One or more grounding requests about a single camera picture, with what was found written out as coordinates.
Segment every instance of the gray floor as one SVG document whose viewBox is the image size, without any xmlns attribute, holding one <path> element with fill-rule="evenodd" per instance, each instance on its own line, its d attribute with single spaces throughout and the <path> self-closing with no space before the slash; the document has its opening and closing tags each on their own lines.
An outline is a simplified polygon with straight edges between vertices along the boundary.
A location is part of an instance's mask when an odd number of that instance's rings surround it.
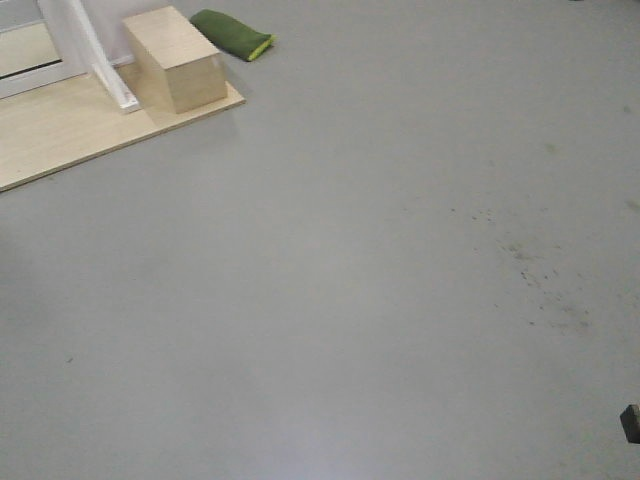
<svg viewBox="0 0 640 480">
<path fill-rule="evenodd" d="M 0 478 L 638 478 L 640 2 L 214 7 L 245 106 L 0 195 Z"/>
</svg>

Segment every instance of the green cloth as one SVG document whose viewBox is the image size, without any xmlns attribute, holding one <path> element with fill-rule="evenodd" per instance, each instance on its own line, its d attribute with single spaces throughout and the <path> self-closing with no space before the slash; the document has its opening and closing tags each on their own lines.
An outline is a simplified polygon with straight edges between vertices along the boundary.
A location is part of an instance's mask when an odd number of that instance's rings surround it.
<svg viewBox="0 0 640 480">
<path fill-rule="evenodd" d="M 275 36 L 256 32 L 224 13 L 202 10 L 191 17 L 191 23 L 216 47 L 251 62 L 262 55 Z"/>
</svg>

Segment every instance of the white wall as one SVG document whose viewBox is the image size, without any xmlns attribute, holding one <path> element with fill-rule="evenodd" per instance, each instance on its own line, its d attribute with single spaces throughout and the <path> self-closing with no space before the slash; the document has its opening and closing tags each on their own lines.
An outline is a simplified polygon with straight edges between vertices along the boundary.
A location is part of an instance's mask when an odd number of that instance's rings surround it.
<svg viewBox="0 0 640 480">
<path fill-rule="evenodd" d="M 82 0 L 109 60 L 131 55 L 122 19 L 167 6 L 167 0 Z"/>
<path fill-rule="evenodd" d="M 0 0 L 0 31 L 42 20 L 36 0 Z"/>
</svg>

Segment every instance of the wooden board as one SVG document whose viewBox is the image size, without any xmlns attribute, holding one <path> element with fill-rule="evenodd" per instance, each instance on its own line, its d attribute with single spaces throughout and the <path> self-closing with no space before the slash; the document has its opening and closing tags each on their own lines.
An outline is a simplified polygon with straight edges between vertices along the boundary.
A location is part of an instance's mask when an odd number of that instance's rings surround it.
<svg viewBox="0 0 640 480">
<path fill-rule="evenodd" d="M 0 100 L 0 192 L 244 103 L 228 96 L 175 114 L 135 64 L 119 70 L 143 109 L 123 114 L 93 76 Z"/>
</svg>

